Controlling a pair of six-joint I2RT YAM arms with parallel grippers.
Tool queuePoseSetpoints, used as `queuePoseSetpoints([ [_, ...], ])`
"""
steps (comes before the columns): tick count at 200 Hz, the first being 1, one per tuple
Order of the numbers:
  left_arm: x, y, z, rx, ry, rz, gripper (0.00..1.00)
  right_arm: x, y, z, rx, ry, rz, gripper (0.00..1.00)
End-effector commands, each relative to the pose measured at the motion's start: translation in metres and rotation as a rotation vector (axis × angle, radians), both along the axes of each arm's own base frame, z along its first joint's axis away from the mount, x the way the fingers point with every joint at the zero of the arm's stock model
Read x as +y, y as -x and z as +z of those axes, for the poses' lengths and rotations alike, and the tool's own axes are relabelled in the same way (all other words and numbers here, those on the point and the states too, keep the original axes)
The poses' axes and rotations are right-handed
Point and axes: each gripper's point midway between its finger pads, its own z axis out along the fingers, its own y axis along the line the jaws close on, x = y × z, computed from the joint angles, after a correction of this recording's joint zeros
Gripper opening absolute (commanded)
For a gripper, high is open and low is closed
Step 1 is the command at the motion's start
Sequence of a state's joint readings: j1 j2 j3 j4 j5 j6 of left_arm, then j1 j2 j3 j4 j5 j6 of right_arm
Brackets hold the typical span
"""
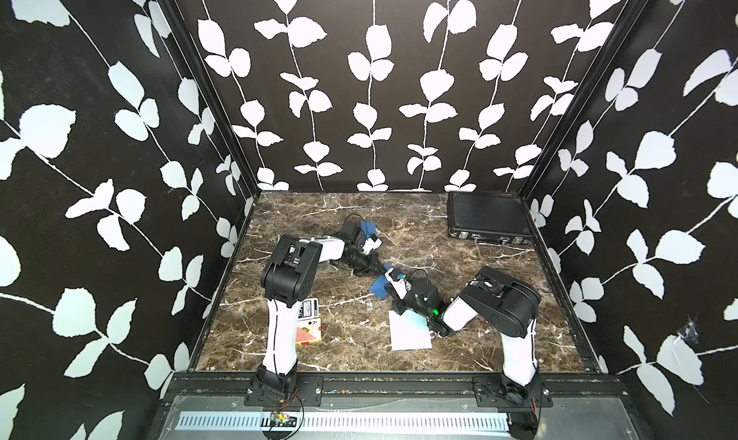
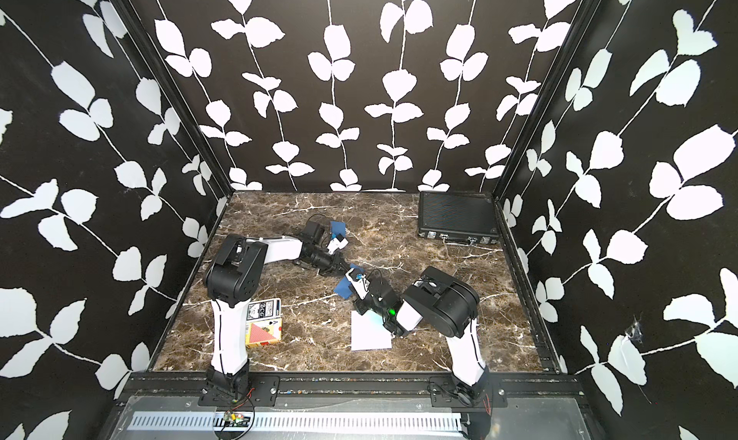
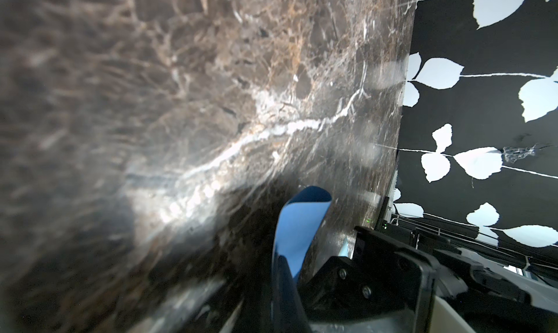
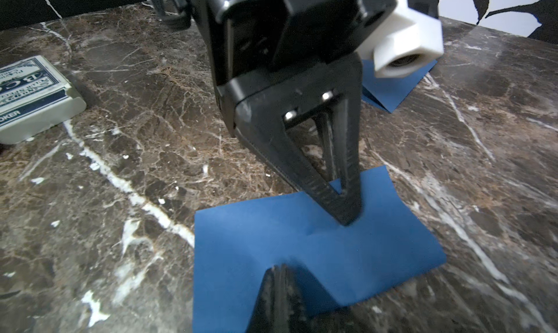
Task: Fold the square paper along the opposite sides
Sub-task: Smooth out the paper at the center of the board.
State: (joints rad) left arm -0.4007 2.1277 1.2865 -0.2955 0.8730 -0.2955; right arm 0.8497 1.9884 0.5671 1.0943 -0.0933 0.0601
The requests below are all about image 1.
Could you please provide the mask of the blue square paper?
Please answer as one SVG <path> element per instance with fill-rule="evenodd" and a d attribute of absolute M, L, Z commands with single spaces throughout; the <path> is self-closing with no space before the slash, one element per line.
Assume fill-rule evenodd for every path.
<path fill-rule="evenodd" d="M 388 292 L 386 291 L 386 286 L 390 286 L 391 282 L 390 280 L 388 280 L 386 273 L 391 269 L 392 267 L 389 264 L 385 264 L 384 273 L 380 274 L 377 280 L 375 280 L 374 284 L 372 284 L 372 286 L 370 287 L 370 293 L 378 297 L 379 299 L 384 299 L 388 295 Z"/>
<path fill-rule="evenodd" d="M 372 222 L 361 222 L 361 230 L 363 231 L 366 238 L 371 238 L 372 236 L 376 236 L 377 234 L 377 226 L 375 223 Z"/>

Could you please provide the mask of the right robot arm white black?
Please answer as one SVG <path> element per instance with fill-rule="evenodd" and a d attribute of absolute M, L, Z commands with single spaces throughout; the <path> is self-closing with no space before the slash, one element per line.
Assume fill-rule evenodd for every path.
<path fill-rule="evenodd" d="M 480 317 L 501 334 L 504 353 L 503 376 L 492 390 L 512 407 L 532 399 L 538 374 L 534 331 L 541 296 L 538 291 L 511 276 L 484 266 L 452 301 L 426 277 L 390 268 L 384 273 L 384 290 L 394 311 L 412 311 L 426 320 L 431 332 L 450 337 Z"/>

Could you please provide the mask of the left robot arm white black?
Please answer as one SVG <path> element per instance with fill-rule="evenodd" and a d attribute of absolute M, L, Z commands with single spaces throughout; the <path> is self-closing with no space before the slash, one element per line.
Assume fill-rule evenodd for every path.
<path fill-rule="evenodd" d="M 269 324 L 266 353 L 256 371 L 258 384 L 284 395 L 295 391 L 299 313 L 311 296 L 319 265 L 341 263 L 356 276 L 382 276 L 386 268 L 379 259 L 381 245 L 375 226 L 351 219 L 326 236 L 281 236 L 261 274 Z"/>

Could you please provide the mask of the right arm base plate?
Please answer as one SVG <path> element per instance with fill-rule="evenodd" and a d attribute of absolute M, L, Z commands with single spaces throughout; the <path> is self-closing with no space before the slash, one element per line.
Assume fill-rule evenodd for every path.
<path fill-rule="evenodd" d="M 535 374 L 528 385 L 517 384 L 503 374 L 475 377 L 472 384 L 478 407 L 524 412 L 553 406 L 540 374 Z"/>

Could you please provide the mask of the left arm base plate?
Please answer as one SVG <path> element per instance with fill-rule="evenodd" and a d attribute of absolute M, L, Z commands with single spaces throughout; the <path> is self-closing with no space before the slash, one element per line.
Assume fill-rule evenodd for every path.
<path fill-rule="evenodd" d="M 298 373 L 287 388 L 269 385 L 254 378 L 243 400 L 244 407 L 288 408 L 319 407 L 324 379 L 321 376 Z"/>

